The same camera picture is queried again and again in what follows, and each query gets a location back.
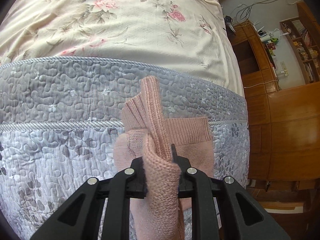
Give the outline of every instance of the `striped trim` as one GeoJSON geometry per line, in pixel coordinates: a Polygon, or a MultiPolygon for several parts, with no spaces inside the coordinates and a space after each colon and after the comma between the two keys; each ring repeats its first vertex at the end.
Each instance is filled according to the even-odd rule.
{"type": "MultiPolygon", "coordinates": [[[[247,123],[248,120],[209,121],[209,126],[247,123]]],[[[86,122],[31,122],[0,124],[0,131],[34,131],[34,130],[84,130],[124,128],[122,121],[86,121],[86,122]]]]}
{"type": "MultiPolygon", "coordinates": [[[[101,58],[101,57],[70,57],[70,56],[55,56],[55,57],[39,57],[39,58],[31,58],[31,59],[25,59],[25,60],[20,60],[20,61],[16,61],[16,62],[11,62],[11,63],[7,63],[4,65],[0,65],[0,69],[4,69],[10,66],[14,66],[14,65],[21,65],[21,64],[25,64],[25,63],[33,63],[33,62],[44,62],[44,61],[73,61],[73,62],[96,62],[96,63],[114,63],[114,64],[124,64],[124,65],[133,65],[133,66],[138,66],[138,67],[146,67],[146,68],[151,68],[151,69],[158,69],[158,70],[162,70],[162,71],[167,71],[170,73],[174,73],[176,75],[180,75],[183,77],[188,77],[188,78],[192,78],[210,85],[215,85],[219,88],[228,90],[225,87],[222,87],[220,85],[217,85],[215,83],[212,83],[210,81],[201,79],[201,78],[196,78],[193,76],[189,76],[186,74],[182,74],[179,72],[176,72],[174,70],[168,69],[168,68],[164,68],[164,67],[159,67],[159,66],[155,66],[155,65],[151,65],[151,64],[145,64],[145,63],[141,63],[141,62],[136,62],[136,61],[129,61],[129,60],[121,60],[121,59],[112,59],[112,58],[101,58]]],[[[238,97],[241,97],[240,95],[238,95],[237,93],[229,90],[229,92],[236,94],[238,97]]]]}

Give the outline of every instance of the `triangular cutout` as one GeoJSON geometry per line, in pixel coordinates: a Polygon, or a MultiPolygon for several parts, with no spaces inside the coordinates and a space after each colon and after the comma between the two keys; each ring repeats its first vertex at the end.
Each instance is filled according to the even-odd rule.
{"type": "Polygon", "coordinates": [[[66,208],[66,211],[58,218],[58,221],[65,223],[69,226],[74,226],[77,222],[85,194],[81,194],[70,206],[66,208]]]}
{"type": "Polygon", "coordinates": [[[252,226],[263,220],[263,216],[259,211],[256,210],[242,194],[236,193],[236,198],[241,209],[244,223],[247,226],[252,226]]]}

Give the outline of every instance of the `pink knit garment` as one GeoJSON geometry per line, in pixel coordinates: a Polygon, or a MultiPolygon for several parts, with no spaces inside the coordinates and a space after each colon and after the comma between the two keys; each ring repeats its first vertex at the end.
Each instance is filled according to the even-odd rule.
{"type": "Polygon", "coordinates": [[[155,77],[141,80],[141,93],[125,103],[121,112],[126,133],[114,147],[119,171],[143,157],[148,193],[131,199],[130,208],[138,240],[183,240],[183,210],[191,201],[178,201],[180,168],[172,163],[171,143],[191,165],[213,175],[212,140],[207,118],[164,119],[159,84],[155,77]]]}

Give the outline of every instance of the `bed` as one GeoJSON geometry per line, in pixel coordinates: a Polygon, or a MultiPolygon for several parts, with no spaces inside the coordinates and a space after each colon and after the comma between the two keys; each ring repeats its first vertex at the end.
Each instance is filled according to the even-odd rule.
{"type": "MultiPolygon", "coordinates": [[[[212,176],[245,186],[246,102],[218,0],[11,7],[0,26],[0,210],[20,239],[89,177],[116,174],[120,111],[147,75],[160,81],[166,118],[208,117],[212,176]]],[[[187,239],[190,221],[186,211],[187,239]]]]}

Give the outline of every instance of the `power outlet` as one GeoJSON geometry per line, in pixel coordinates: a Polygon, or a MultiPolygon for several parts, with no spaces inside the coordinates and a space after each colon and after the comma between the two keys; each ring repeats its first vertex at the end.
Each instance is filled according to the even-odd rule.
{"type": "Polygon", "coordinates": [[[281,67],[282,67],[283,71],[288,71],[287,67],[285,66],[284,61],[281,61],[280,64],[281,64],[281,67]]]}

